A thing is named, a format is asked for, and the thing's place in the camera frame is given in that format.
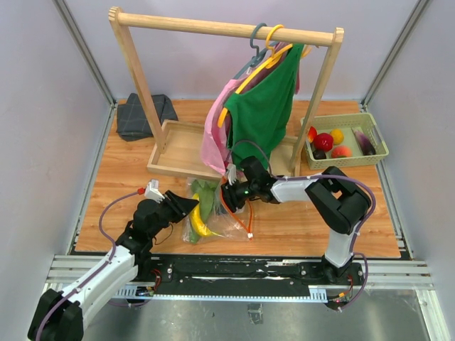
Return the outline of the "orange fake peach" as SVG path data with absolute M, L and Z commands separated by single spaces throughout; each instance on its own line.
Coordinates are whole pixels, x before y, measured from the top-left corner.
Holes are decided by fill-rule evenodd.
M 348 146 L 337 146 L 331 152 L 331 158 L 350 158 L 353 152 Z

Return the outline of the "clear zip top bag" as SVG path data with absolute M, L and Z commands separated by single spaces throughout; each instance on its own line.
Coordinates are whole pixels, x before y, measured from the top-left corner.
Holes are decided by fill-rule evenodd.
M 187 179 L 187 196 L 191 198 L 190 183 L 192 179 Z M 207 237 L 200 238 L 197 244 L 211 242 L 215 240 L 223 241 L 250 241 L 253 238 L 252 226 L 253 226 L 253 210 L 252 207 L 242 208 L 237 212 L 231 212 L 226 207 L 224 200 L 221 198 L 221 185 L 223 179 L 212 180 L 218 182 L 218 186 L 215 190 L 215 202 L 213 206 L 213 213 L 208 219 L 208 227 L 214 232 L 221 234 L 221 237 Z M 182 240 L 186 243 L 191 244 L 187 241 L 188 228 L 189 228 L 189 216 L 185 218 L 183 223 Z

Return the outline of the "small dark fake plum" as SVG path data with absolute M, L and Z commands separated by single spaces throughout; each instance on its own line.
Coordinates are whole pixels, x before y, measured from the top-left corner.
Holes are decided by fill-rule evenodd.
M 315 160 L 327 159 L 327 155 L 324 150 L 315 150 L 315 151 L 313 151 L 312 155 Z

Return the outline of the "red fake chili pepper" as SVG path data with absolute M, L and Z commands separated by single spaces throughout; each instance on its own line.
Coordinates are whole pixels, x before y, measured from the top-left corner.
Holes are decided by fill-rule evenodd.
M 307 134 L 308 142 L 311 144 L 314 141 L 314 139 L 315 139 L 315 137 L 317 135 L 318 135 L 317 130 L 313 126 L 311 126 L 309 128 L 309 131 L 308 131 L 308 134 Z

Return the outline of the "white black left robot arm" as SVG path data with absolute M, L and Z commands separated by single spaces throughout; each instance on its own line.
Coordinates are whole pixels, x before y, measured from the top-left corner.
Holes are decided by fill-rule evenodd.
M 119 289 L 152 272 L 151 248 L 156 235 L 198 206 L 196 199 L 170 190 L 158 199 L 139 202 L 123 233 L 107 254 L 61 291 L 48 289 L 39 299 L 27 337 L 30 340 L 81 340 L 96 314 Z

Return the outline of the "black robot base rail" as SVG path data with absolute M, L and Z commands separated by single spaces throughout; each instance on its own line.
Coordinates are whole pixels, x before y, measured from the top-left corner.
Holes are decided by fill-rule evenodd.
M 340 270 L 326 261 L 238 256 L 155 256 L 144 273 L 127 283 L 125 296 L 135 300 L 165 296 L 184 298 L 311 297 L 311 289 L 334 293 L 365 282 L 361 264 Z

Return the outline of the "yellow fake lemon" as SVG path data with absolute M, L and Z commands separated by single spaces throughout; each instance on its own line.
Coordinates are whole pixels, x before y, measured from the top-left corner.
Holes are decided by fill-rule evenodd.
M 330 132 L 330 135 L 333 138 L 334 145 L 341 145 L 344 141 L 344 134 L 340 129 L 333 129 Z

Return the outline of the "dark purple fake eggplant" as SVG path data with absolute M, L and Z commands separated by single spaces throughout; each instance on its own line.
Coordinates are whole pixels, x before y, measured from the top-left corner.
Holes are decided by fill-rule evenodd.
M 352 132 L 364 156 L 373 156 L 376 154 L 374 146 L 363 132 L 358 129 L 353 129 Z

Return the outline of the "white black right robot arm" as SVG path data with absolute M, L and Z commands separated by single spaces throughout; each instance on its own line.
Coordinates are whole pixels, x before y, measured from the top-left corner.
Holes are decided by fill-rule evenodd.
M 312 202 L 330 229 L 321 260 L 322 278 L 331 284 L 345 279 L 360 229 L 376 207 L 372 190 L 335 166 L 310 176 L 274 175 L 256 157 L 250 156 L 240 167 L 244 181 L 237 179 L 236 168 L 230 164 L 227 179 L 220 186 L 220 200 L 225 209 L 235 213 L 253 199 L 276 205 Z

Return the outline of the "red fake apple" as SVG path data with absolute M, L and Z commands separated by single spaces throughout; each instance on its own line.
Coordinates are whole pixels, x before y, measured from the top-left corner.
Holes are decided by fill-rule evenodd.
M 332 135 L 320 133 L 314 137 L 312 144 L 316 150 L 329 152 L 333 148 L 334 141 Z

